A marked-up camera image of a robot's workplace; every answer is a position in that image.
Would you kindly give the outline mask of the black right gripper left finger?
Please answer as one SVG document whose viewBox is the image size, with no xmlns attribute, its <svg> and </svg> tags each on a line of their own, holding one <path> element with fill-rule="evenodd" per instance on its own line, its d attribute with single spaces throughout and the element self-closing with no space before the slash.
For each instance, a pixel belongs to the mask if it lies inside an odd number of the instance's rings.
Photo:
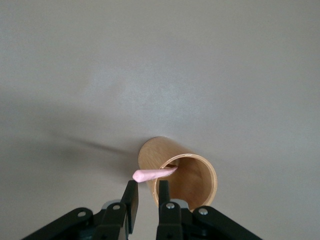
<svg viewBox="0 0 320 240">
<path fill-rule="evenodd" d="M 24 240 L 128 240 L 133 233 L 138 204 L 138 183 L 130 180 L 122 198 L 106 202 L 98 213 L 85 207 L 76 208 Z"/>
</svg>

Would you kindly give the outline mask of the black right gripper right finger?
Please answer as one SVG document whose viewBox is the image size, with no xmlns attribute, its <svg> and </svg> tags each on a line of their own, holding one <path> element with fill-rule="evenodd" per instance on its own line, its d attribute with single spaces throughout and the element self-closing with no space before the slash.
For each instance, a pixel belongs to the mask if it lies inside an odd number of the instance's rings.
<svg viewBox="0 0 320 240">
<path fill-rule="evenodd" d="M 156 240 L 263 240 L 211 206 L 193 211 L 181 199 L 171 199 L 169 182 L 158 192 L 159 223 Z"/>
</svg>

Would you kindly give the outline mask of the pink chopstick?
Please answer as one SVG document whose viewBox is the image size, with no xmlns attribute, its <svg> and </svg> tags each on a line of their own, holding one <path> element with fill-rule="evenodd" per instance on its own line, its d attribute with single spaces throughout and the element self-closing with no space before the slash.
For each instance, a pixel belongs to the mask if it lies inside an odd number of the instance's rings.
<svg viewBox="0 0 320 240">
<path fill-rule="evenodd" d="M 147 182 L 158 178 L 170 176 L 178 169 L 177 166 L 166 169 L 146 169 L 136 170 L 132 175 L 133 180 L 137 183 Z"/>
</svg>

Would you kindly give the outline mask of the wooden cylindrical cup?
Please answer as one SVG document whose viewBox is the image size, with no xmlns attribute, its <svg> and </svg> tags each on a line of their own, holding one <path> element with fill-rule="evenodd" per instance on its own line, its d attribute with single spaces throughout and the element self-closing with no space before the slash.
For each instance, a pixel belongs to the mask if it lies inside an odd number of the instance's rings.
<svg viewBox="0 0 320 240">
<path fill-rule="evenodd" d="M 214 200 L 218 178 L 212 164 L 168 137 L 157 136 L 145 142 L 138 154 L 138 165 L 141 170 L 177 166 L 171 175 L 146 182 L 157 206 L 160 180 L 167 180 L 170 197 L 185 201 L 191 211 L 209 206 Z"/>
</svg>

